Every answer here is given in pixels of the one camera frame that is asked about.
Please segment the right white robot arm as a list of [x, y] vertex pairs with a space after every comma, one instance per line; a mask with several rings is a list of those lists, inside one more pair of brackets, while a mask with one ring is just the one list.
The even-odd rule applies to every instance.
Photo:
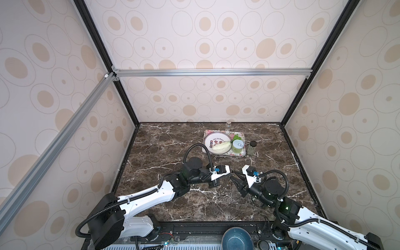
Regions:
[[[381, 239], [373, 234], [367, 235], [343, 228], [307, 207], [286, 196], [289, 190], [287, 176], [273, 170], [272, 177], [235, 173], [230, 179], [242, 196], [251, 195], [263, 205], [274, 210], [275, 221], [271, 231], [276, 237], [287, 234], [291, 239], [301, 241], [320, 250], [382, 250]], [[278, 177], [282, 176], [284, 185]]]

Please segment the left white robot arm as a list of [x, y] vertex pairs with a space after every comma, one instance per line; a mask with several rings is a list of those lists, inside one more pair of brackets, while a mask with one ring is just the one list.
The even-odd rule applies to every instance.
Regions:
[[160, 183], [130, 195], [116, 197], [106, 194], [88, 217], [75, 229], [80, 238], [91, 239], [96, 250], [104, 249], [123, 237], [155, 238], [160, 231], [152, 216], [139, 214], [156, 205], [184, 196], [194, 184], [219, 184], [221, 177], [231, 173], [228, 165], [207, 166], [198, 157], [185, 160], [179, 171], [163, 176]]

